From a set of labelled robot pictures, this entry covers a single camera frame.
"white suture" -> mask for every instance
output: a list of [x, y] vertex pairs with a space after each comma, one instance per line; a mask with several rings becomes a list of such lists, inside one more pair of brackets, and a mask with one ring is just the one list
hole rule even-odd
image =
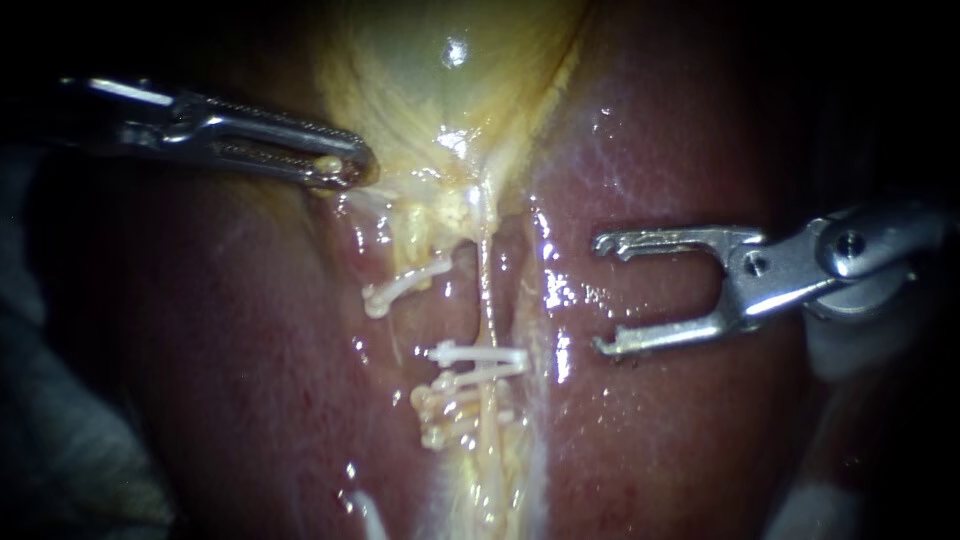
[[390, 537], [387, 536], [387, 530], [383, 526], [383, 520], [373, 499], [363, 491], [354, 491], [350, 494], [350, 502], [360, 512], [367, 540], [389, 540]]
[[449, 257], [438, 259], [422, 268], [403, 273], [393, 281], [381, 285], [367, 285], [360, 294], [363, 296], [363, 309], [367, 317], [380, 319], [390, 312], [390, 305], [403, 293], [415, 287], [425, 279], [445, 274], [453, 269]]

